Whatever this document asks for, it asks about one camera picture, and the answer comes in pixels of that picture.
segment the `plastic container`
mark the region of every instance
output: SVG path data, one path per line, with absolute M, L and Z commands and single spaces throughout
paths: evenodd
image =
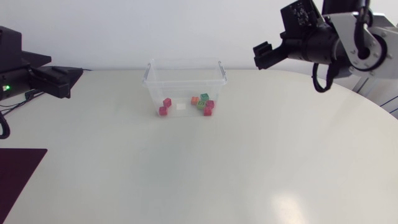
M 145 71 L 142 84 L 159 115 L 159 108 L 166 98 L 172 100 L 166 117 L 203 116 L 203 110 L 191 104 L 193 96 L 207 93 L 217 108 L 221 87 L 227 82 L 225 70 L 216 58 L 152 59 Z

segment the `black cable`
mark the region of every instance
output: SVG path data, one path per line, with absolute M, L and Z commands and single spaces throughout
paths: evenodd
M 4 106 L 4 105 L 0 105 L 1 107 L 12 107 L 12 106 L 15 106 L 15 105 L 18 105 L 18 104 L 20 104 L 20 103 L 16 103 L 16 104 L 14 104 L 14 105 L 8 105 L 8 106 Z
M 20 102 L 19 104 L 17 104 L 15 107 L 13 107 L 13 108 L 11 108 L 11 109 L 6 109 L 6 110 L 9 110 L 9 111 L 5 112 L 5 113 L 4 113 L 4 116 L 7 115 L 7 114 L 9 114 L 11 111 L 13 111 L 13 110 L 15 110 L 15 109 L 17 109 L 17 108 L 20 108 L 21 106 L 25 105 L 25 104 L 26 104 L 27 102 L 29 102 L 30 100 L 33 100 L 34 98 L 39 97 L 39 96 L 41 96 L 41 95 L 43 95 L 43 94 L 44 94 L 44 93 L 39 93 L 38 95 L 35 95 L 35 96 L 33 96 L 32 98 L 29 98 L 29 99 L 27 99 L 27 100 L 25 100 L 25 101 Z
M 365 28 L 364 25 L 369 25 L 369 20 L 367 16 L 369 15 L 369 5 L 370 0 L 365 0 L 364 5 L 359 8 L 358 17 L 355 23 L 355 30 L 354 30 L 354 42 L 355 46 L 358 49 L 358 57 L 360 59 L 365 59 L 369 56 L 370 50 L 365 45 Z
M 396 98 L 398 98 L 398 96 L 396 96 L 396 97 L 394 97 L 393 99 L 391 99 L 391 100 L 389 100 L 389 101 L 387 101 L 387 102 L 383 103 L 383 104 L 382 104 L 382 105 L 380 105 L 380 106 L 384 106 L 384 105 L 386 105 L 386 104 L 390 103 L 391 101 L 393 101 L 393 100 L 394 100 L 394 99 L 396 99 Z
M 328 73 L 326 75 L 326 86 L 322 87 L 318 82 L 318 63 L 314 63 L 312 67 L 312 82 L 315 90 L 319 93 L 324 93 L 328 91 L 333 84 L 333 79 L 338 74 L 338 69 L 334 66 L 334 64 L 329 65 Z
M 26 100 L 24 100 L 24 101 L 22 101 L 20 103 L 14 104 L 15 106 L 13 108 L 7 108 L 7 109 L 4 109 L 4 110 L 0 111 L 0 125 L 1 125 L 1 128 L 2 128 L 2 134 L 0 135 L 0 139 L 8 138 L 10 136 L 10 133 L 11 133 L 10 127 L 9 127 L 9 125 L 7 123 L 7 120 L 4 118 L 4 116 L 9 114 L 11 111 L 23 106 L 24 104 L 28 103 L 29 101 L 33 100 L 34 98 L 39 97 L 39 96 L 41 96 L 43 94 L 44 93 L 39 93 L 38 95 L 33 96 L 32 98 L 28 98 L 28 99 L 26 99 Z
M 0 113 L 0 125 L 2 128 L 2 134 L 0 135 L 0 139 L 8 138 L 10 136 L 10 126 L 8 125 L 2 113 Z

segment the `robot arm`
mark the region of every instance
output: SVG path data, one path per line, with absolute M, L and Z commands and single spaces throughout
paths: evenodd
M 285 32 L 280 34 L 282 44 L 274 50 L 268 42 L 253 48 L 259 69 L 267 69 L 286 58 L 313 62 L 312 78 L 319 92 L 330 89 L 334 78 L 352 73 L 398 78 L 398 61 L 394 60 L 398 53 L 398 28 L 384 15 L 369 11 L 368 0 L 325 0 L 322 16 L 312 0 L 295 1 L 280 12 L 285 26 Z M 318 83 L 318 64 L 329 65 L 326 87 Z

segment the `red cube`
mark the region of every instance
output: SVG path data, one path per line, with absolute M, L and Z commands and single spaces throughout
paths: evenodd
M 206 106 L 210 107 L 211 109 L 214 108 L 214 101 L 213 100 L 208 100 L 206 101 Z
M 207 106 L 205 109 L 203 109 L 204 115 L 205 116 L 211 116 L 211 107 Z
M 172 99 L 166 98 L 166 99 L 163 101 L 163 106 L 169 108 L 171 105 L 172 105 Z
M 166 116 L 167 115 L 167 107 L 166 106 L 161 106 L 159 108 L 159 115 L 161 115 L 161 116 Z

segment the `toy block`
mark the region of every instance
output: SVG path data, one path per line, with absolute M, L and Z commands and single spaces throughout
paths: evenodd
M 161 115 L 161 116 L 167 115 L 167 107 L 166 106 L 161 106 L 159 108 L 159 115 Z
M 202 100 L 202 101 L 209 100 L 209 95 L 207 93 L 201 94 L 200 95 L 200 100 Z
M 197 105 L 199 101 L 199 97 L 193 96 L 191 99 L 191 104 L 192 105 Z
M 214 101 L 213 100 L 206 101 L 206 107 L 210 107 L 211 109 L 213 109 L 214 108 Z
M 206 102 L 205 101 L 198 101 L 198 104 L 197 104 L 197 108 L 198 109 L 202 110 L 205 106 L 206 106 Z
M 170 107 L 172 105 L 172 99 L 170 99 L 170 98 L 166 98 L 164 101 L 163 101 L 163 106 L 166 106 L 166 107 Z
M 205 107 L 205 109 L 203 110 L 203 114 L 205 115 L 205 116 L 211 116 L 211 110 L 212 110 L 212 108 L 210 108 L 210 107 Z

